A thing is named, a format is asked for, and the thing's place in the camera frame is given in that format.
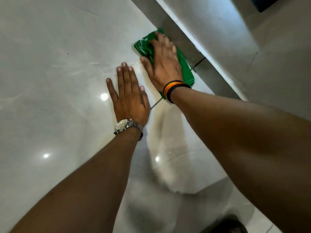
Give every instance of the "green microfiber cloth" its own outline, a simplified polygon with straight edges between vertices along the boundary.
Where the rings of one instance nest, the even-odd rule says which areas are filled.
[[[164,34],[162,29],[157,30],[159,33]],[[155,35],[155,31],[148,34],[146,37],[143,39],[139,40],[134,44],[134,47],[136,50],[138,50],[139,54],[141,56],[145,56],[150,60],[150,63],[153,65],[154,63],[154,49],[153,46],[149,44],[149,41],[152,39],[157,39]],[[177,56],[178,56],[178,61],[181,66],[181,70],[183,72],[183,78],[184,78],[184,83],[188,84],[189,86],[193,86],[194,84],[194,76],[192,74],[191,68],[188,65],[186,59],[184,58],[183,54],[181,51],[177,48]]]

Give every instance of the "forearm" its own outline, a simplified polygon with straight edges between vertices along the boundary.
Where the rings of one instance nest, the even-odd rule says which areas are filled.
[[[188,88],[176,88],[171,99],[256,207],[283,231],[293,229],[292,222],[306,227],[311,214],[311,188],[305,183],[311,175],[309,121]]]
[[[129,128],[46,194],[15,232],[112,232],[140,136]]]

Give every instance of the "white wall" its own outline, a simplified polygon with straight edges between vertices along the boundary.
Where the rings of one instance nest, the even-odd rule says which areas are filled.
[[[311,120],[311,0],[161,1],[248,100]]]

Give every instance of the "wristband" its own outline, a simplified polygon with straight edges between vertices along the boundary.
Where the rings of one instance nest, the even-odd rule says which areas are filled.
[[[171,101],[171,93],[172,91],[177,88],[177,87],[187,87],[187,88],[191,88],[188,84],[183,83],[182,81],[172,81],[169,82],[164,90],[163,90],[163,94],[164,96],[168,99],[169,102],[171,102],[173,104],[173,102]]]

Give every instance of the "wristwatch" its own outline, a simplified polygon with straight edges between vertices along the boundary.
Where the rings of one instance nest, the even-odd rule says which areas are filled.
[[[142,125],[140,125],[138,122],[134,121],[133,119],[123,119],[120,122],[118,122],[118,124],[115,127],[115,132],[114,134],[119,134],[120,132],[123,132],[124,130],[130,128],[130,127],[136,127],[138,128],[142,134],[140,135],[139,141],[142,139],[143,134],[143,130],[144,127]]]

